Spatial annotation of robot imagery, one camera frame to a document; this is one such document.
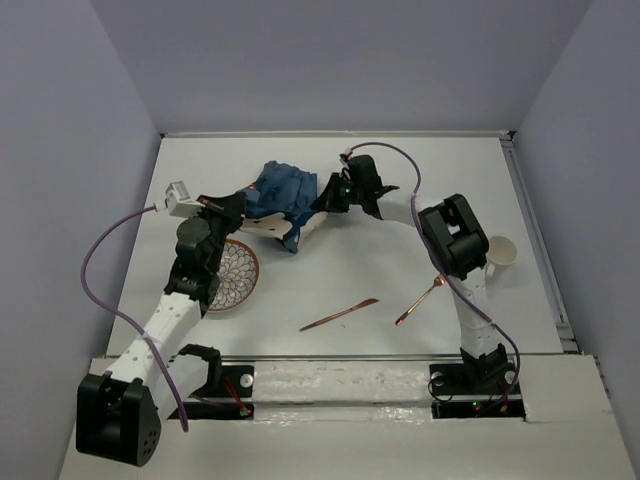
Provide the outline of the blue cartoon placemat cloth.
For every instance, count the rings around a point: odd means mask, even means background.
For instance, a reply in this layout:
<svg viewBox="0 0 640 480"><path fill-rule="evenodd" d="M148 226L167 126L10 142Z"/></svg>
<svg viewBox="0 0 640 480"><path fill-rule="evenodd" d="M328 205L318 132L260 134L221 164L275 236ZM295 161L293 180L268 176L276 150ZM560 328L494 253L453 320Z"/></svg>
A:
<svg viewBox="0 0 640 480"><path fill-rule="evenodd" d="M317 174L296 166L269 161L242 192L246 203L241 230L274 239L292 254L328 218L327 212L311 208L318 198Z"/></svg>

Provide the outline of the white ceramic mug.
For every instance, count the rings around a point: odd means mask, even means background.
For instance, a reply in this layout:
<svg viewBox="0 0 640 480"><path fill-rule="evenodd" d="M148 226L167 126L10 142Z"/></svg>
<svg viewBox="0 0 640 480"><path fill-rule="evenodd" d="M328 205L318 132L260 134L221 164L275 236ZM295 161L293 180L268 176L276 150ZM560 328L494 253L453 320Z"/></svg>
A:
<svg viewBox="0 0 640 480"><path fill-rule="evenodd" d="M504 274L515 265L517 259L518 248L510 238L501 235L490 236L483 269L485 284L488 287L496 286Z"/></svg>

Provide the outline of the copper fork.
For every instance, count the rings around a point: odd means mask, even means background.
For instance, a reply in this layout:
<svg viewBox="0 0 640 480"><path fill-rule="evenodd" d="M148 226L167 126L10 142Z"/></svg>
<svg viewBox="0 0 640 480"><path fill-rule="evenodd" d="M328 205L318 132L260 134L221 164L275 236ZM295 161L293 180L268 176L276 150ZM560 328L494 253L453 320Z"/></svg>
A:
<svg viewBox="0 0 640 480"><path fill-rule="evenodd" d="M400 326L404 321L416 310L416 308L437 288L446 284L443 275L438 275L432 285L413 303L411 304L394 322L396 326Z"/></svg>

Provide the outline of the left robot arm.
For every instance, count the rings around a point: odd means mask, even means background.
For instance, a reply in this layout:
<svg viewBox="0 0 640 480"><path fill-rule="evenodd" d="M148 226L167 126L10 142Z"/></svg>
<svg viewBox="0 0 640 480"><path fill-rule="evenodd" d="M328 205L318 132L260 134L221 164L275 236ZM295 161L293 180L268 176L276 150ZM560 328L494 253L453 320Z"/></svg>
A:
<svg viewBox="0 0 640 480"><path fill-rule="evenodd" d="M246 196L192 199L179 183L167 189L164 209L181 218L176 258L158 305L145 325L115 310L137 333L100 374L88 374L77 390L78 452L141 467L157 449L163 423L176 414L189 427L185 401L209 395L221 383L218 350L185 341L204 318L220 285L227 237L243 223Z"/></svg>

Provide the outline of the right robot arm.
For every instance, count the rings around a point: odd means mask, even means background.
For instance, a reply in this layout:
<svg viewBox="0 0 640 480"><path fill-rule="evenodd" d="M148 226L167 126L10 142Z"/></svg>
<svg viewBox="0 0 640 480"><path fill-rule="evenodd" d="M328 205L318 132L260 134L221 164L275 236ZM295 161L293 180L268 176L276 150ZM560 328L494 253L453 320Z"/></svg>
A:
<svg viewBox="0 0 640 480"><path fill-rule="evenodd" d="M467 199L461 194L439 201L424 198L420 180L411 193L400 194L397 186L383 183L371 156L348 150L340 161L341 171L331 174L313 208L346 213L358 205L376 219L415 227L429 259L452 290L461 361L431 368L431 393L510 394L519 379L520 361L508 359L506 345L514 341L488 315L484 268L489 239Z"/></svg>

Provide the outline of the floral ceramic plate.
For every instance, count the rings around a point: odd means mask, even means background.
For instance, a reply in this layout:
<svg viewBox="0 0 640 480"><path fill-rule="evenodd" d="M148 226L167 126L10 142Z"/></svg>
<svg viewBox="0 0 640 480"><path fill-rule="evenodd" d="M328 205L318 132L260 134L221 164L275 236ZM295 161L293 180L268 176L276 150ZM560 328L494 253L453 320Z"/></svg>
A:
<svg viewBox="0 0 640 480"><path fill-rule="evenodd" d="M260 274L259 261L245 243L228 239L218 271L220 280L209 313L221 313L244 303L253 293Z"/></svg>

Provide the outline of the copper knife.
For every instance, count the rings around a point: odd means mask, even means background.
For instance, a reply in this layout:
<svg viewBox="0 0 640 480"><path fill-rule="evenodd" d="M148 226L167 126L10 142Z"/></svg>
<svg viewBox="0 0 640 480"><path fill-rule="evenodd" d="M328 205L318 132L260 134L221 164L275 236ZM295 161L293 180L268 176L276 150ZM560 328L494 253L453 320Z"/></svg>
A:
<svg viewBox="0 0 640 480"><path fill-rule="evenodd" d="M350 308L348 308L346 310L334 313L332 315L329 315L329 316L326 316L326 317L324 317L322 319L319 319L319 320L317 320L315 322L312 322L312 323L310 323L308 325L305 325L305 326L303 326L303 327L301 327L299 329L299 332L305 332L307 330L319 327L319 326L324 325L326 323L329 323L329 322L331 322L333 320L336 320L336 319L338 319L338 318L340 318L342 316L348 315L348 314L353 313L353 312L355 312L357 310L360 310L362 308L366 308L368 306L374 305L374 304L376 304L378 302L379 302L379 300L377 298L365 299L365 300L359 302L358 304L356 304L356 305L354 305L354 306L352 306L352 307L350 307Z"/></svg>

